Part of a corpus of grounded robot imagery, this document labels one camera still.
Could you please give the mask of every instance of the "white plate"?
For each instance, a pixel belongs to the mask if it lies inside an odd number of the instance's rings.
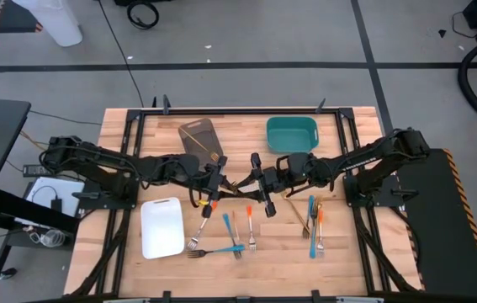
[[[140,228],[143,257],[161,258],[184,250],[182,207],[177,198],[143,203]]]

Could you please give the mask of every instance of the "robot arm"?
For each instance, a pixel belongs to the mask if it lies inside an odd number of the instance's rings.
[[[194,155],[138,158],[95,146],[75,136],[64,136],[50,139],[49,148],[40,155],[40,163],[53,173],[66,170],[79,173],[121,200],[129,198],[131,179],[140,181],[143,189],[168,183],[188,188],[194,207],[198,207],[193,202],[194,190],[207,194],[209,201],[233,196],[219,191],[219,186],[230,186],[225,176],[221,175],[226,157],[221,157],[217,165],[207,165],[204,172],[200,172],[199,160]],[[112,168],[116,172],[111,173],[101,167]]]
[[[348,170],[379,160],[373,168],[363,170],[356,175],[355,190],[362,195],[370,195],[380,188],[382,181],[403,165],[426,158],[430,153],[428,144],[420,131],[394,130],[391,134],[379,138],[371,144],[362,146],[346,155],[334,158],[317,158],[312,153],[294,153],[280,157],[276,167],[261,169],[258,154],[252,154],[251,174],[236,185],[241,188],[258,181],[259,190],[244,193],[241,196],[265,203],[268,217],[275,215],[275,207],[270,193],[280,193],[291,189],[288,196],[311,187],[325,187],[333,183],[337,176]],[[286,168],[281,163],[286,161]]]

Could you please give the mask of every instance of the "table leg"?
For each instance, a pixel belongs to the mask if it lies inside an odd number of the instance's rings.
[[[0,213],[54,227],[71,234],[76,233],[79,222],[78,219],[69,215],[29,202],[1,189]]]

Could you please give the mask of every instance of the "teal container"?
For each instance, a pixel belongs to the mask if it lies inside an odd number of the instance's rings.
[[[272,117],[266,132],[274,153],[310,152],[319,145],[316,122],[310,117]]]

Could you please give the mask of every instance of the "concrete floor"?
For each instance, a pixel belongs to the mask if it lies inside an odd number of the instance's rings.
[[[182,63],[216,62],[365,62],[353,4],[358,3],[377,62],[458,62],[475,42],[451,31],[450,17],[468,0],[176,0],[157,3],[161,22],[153,30],[133,28],[125,9],[103,0],[148,104],[169,96],[178,106],[368,105],[383,108],[367,68],[181,69]],[[97,2],[70,1],[84,40],[58,47],[44,31],[0,35],[0,67],[78,66],[84,71],[1,72],[0,98],[30,101],[33,109],[75,120],[102,120],[106,108],[140,106],[125,71],[92,72],[81,65],[123,64]],[[457,19],[460,30],[468,30]],[[440,29],[447,34],[441,38]],[[452,151],[477,221],[477,114],[456,83],[456,70],[378,70],[385,104],[395,127],[421,130],[428,143]],[[469,73],[477,91],[477,70]],[[24,130],[37,141],[77,135],[96,141],[99,128],[30,114]],[[38,150],[23,138],[9,157],[18,167],[37,163]],[[10,166],[0,174],[0,189],[21,195],[27,182]],[[62,294],[70,253],[15,248],[8,266],[14,279],[0,282],[0,301],[27,301]]]

